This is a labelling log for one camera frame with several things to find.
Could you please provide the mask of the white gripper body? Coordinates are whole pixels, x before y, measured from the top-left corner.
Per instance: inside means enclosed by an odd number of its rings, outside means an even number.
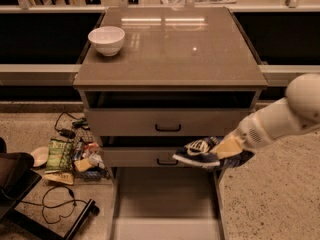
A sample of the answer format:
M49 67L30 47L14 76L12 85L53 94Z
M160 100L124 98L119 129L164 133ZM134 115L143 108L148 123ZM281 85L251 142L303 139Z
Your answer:
M271 134L273 119L263 112L255 112L244 118L233 131L245 150L256 150L274 142Z

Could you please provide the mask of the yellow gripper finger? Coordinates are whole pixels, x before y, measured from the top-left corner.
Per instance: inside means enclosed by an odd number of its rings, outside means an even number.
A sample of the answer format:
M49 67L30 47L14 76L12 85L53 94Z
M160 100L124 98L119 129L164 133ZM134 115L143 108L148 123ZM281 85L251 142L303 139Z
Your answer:
M226 136L218 145L210 150L219 160L235 156L243 151L241 140L234 136Z

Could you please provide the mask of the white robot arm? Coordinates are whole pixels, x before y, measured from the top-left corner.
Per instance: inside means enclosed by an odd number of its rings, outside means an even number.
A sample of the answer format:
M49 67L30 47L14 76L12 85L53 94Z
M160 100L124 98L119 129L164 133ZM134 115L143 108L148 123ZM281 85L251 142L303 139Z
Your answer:
M304 74L289 83L284 98L245 117L210 153L223 159L319 128L320 74Z

